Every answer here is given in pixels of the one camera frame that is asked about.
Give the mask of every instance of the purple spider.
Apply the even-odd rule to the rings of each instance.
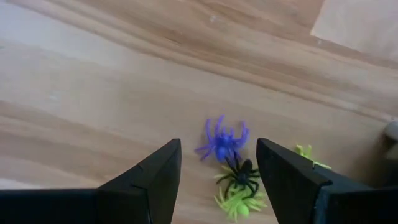
[[[239,158],[238,149],[244,146],[246,141],[249,138],[249,130],[246,127],[245,122],[243,122],[242,127],[242,136],[240,138],[234,139],[234,130],[233,128],[229,129],[229,133],[226,132],[226,127],[222,127],[220,131],[221,123],[223,122],[224,115],[221,115],[217,121],[214,133],[215,136],[213,137],[210,133],[210,123],[211,120],[208,119],[206,122],[206,134],[209,144],[206,146],[200,147],[195,149],[196,152],[207,150],[206,154],[200,158],[200,160],[206,159],[211,152],[215,151],[216,158],[218,162],[224,162],[225,157],[230,158],[231,160],[234,158],[234,153],[237,154]]]

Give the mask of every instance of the laminate floor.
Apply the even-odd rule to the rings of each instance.
[[[228,223],[220,168],[193,151],[221,114],[247,122],[252,159],[258,137],[311,144],[366,179],[398,115],[398,65],[320,35],[339,36],[328,1],[0,1],[0,187],[96,187],[180,138],[173,223]],[[239,222],[277,220],[270,206]]]

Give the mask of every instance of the plastic spider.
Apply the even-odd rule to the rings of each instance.
[[[330,166],[324,165],[324,164],[322,164],[320,162],[317,162],[317,161],[314,161],[313,159],[311,159],[311,153],[312,153],[312,146],[311,145],[308,145],[308,147],[306,149],[304,149],[304,147],[301,146],[301,145],[296,145],[296,151],[301,156],[311,160],[314,164],[320,165],[320,166],[322,166],[323,168],[326,168],[326,169],[331,169]]]
[[[225,193],[224,193],[225,198],[228,198],[229,189],[231,188],[232,185],[234,185],[234,188],[240,186],[241,190],[245,190],[246,186],[249,187],[249,189],[251,190],[251,194],[243,199],[253,198],[256,195],[257,191],[259,190],[259,184],[256,181],[252,180],[251,178],[260,177],[259,170],[253,169],[253,163],[251,162],[250,159],[246,159],[243,162],[242,166],[240,166],[239,164],[237,154],[235,154],[234,159],[235,159],[235,167],[232,165],[231,161],[228,158],[226,158],[226,161],[228,163],[231,172],[218,179],[217,184],[219,184],[221,181],[225,179],[231,179],[227,187],[225,188]]]
[[[234,138],[233,128],[229,129],[229,133],[227,133],[226,127],[221,128],[223,119],[224,115],[221,115],[215,126],[214,137],[210,132],[211,120],[207,120],[206,135],[209,143],[206,146],[195,149],[196,152],[207,150],[207,152],[200,158],[201,161],[206,159],[213,151],[215,151],[216,158],[219,162],[224,162],[226,157],[233,158],[235,153],[239,158],[241,157],[238,149],[243,147],[248,140],[249,130],[246,128],[245,122],[243,122],[242,136],[240,138]]]
[[[232,188],[228,193],[228,199],[223,196],[223,190],[219,187],[218,197],[214,196],[218,206],[228,214],[228,218],[237,222],[238,215],[247,218],[250,214],[250,209],[261,211],[261,207],[267,207],[262,198],[265,194],[258,192],[253,198],[246,198],[251,194],[250,189],[241,190],[239,188]]]

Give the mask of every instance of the black spider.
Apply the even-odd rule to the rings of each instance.
[[[244,197],[243,199],[253,198],[256,195],[257,191],[259,190],[259,184],[256,181],[251,180],[250,178],[260,177],[258,173],[259,170],[253,169],[253,163],[251,162],[250,159],[246,159],[243,162],[242,166],[240,166],[236,154],[234,155],[234,160],[235,160],[235,167],[232,165],[231,161],[226,157],[228,166],[233,173],[227,174],[222,178],[220,178],[219,180],[217,180],[217,184],[219,184],[221,181],[225,179],[231,178],[228,186],[225,189],[224,198],[228,197],[229,188],[231,188],[233,184],[235,188],[238,185],[242,186],[241,190],[244,190],[246,186],[248,186],[252,193],[251,195]]]

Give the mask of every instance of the yellow-green spider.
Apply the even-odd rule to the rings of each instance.
[[[320,162],[317,162],[317,161],[314,161],[313,159],[311,159],[311,153],[312,153],[312,146],[311,146],[311,145],[308,145],[307,148],[304,148],[304,147],[301,146],[301,145],[296,145],[296,151],[297,151],[297,153],[300,154],[301,156],[303,156],[303,157],[305,157],[305,158],[311,160],[314,164],[320,165],[320,166],[322,166],[322,167],[324,167],[324,168],[326,168],[326,169],[331,169],[330,166],[324,165],[324,164],[322,164],[322,163],[320,163]]]
[[[262,198],[265,194],[262,192],[257,192],[253,198],[247,198],[251,194],[250,189],[240,190],[238,188],[233,188],[229,191],[229,197],[225,200],[223,195],[223,189],[219,187],[219,195],[214,196],[218,206],[227,213],[229,219],[238,221],[238,215],[243,217],[248,217],[250,214],[250,209],[261,211],[262,207],[267,207]]]

